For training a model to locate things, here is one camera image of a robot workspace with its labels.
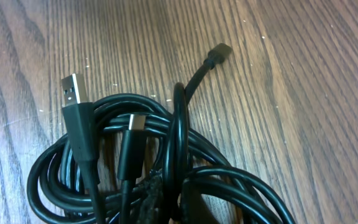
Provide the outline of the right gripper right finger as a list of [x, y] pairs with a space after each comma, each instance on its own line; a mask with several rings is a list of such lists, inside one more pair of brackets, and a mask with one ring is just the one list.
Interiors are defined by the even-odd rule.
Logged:
[[205, 204], [201, 192], [190, 181], [182, 185], [181, 222], [184, 224], [219, 224]]

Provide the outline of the black USB-A to C cable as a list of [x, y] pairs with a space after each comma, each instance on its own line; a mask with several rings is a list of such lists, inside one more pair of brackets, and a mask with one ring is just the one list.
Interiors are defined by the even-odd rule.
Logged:
[[[190, 181], [201, 196], [240, 208], [251, 223], [293, 223], [283, 200], [264, 181], [230, 165], [206, 138], [190, 128], [188, 104], [207, 73], [198, 70], [187, 85], [174, 88], [173, 112], [135, 94], [89, 101], [82, 77], [62, 81], [67, 133], [33, 164], [27, 198], [46, 223], [136, 223], [148, 180], [162, 178], [159, 223], [181, 222], [182, 185]], [[99, 135], [121, 132], [117, 168], [121, 188], [99, 189]]]

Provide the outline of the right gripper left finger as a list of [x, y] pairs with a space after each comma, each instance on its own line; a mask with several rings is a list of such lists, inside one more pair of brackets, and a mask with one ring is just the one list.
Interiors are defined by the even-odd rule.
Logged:
[[159, 223], [161, 205], [163, 202], [163, 182], [159, 176], [154, 176], [146, 182], [145, 191], [139, 207], [136, 224]]

